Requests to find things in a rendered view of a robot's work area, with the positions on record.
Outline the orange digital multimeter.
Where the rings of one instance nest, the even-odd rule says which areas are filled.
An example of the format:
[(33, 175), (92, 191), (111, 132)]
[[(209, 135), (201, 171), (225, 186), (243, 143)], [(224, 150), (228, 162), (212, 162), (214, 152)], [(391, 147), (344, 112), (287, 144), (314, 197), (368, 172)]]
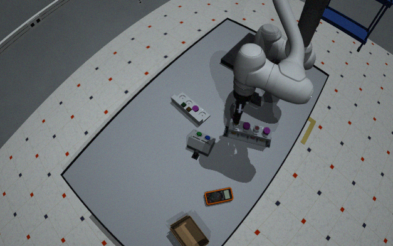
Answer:
[(233, 192), (231, 188), (205, 192), (206, 205), (215, 205), (233, 200)]

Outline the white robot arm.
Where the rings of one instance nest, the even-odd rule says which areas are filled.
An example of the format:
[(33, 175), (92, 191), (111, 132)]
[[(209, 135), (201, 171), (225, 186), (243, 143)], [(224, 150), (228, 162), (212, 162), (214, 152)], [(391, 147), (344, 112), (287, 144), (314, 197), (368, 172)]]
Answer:
[[(305, 70), (311, 69), (316, 60), (311, 40), (327, 3), (306, 0), (297, 24), (289, 1), (273, 0), (287, 38), (275, 25), (264, 24), (253, 43), (243, 45), (234, 60), (233, 89), (242, 96), (252, 95), (248, 105), (261, 106), (256, 88), (293, 104), (310, 100), (314, 88)], [(280, 63), (275, 64), (275, 59)]]

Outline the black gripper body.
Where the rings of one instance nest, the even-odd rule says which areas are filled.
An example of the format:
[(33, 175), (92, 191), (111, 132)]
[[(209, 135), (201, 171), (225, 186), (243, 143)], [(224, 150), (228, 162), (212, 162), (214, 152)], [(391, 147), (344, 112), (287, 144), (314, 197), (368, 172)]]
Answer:
[(233, 95), (234, 95), (234, 98), (238, 101), (238, 106), (240, 104), (242, 104), (241, 107), (243, 107), (244, 103), (249, 101), (251, 99), (251, 96), (252, 96), (252, 95), (250, 95), (250, 96), (242, 96), (242, 95), (237, 94), (235, 91), (233, 92)]

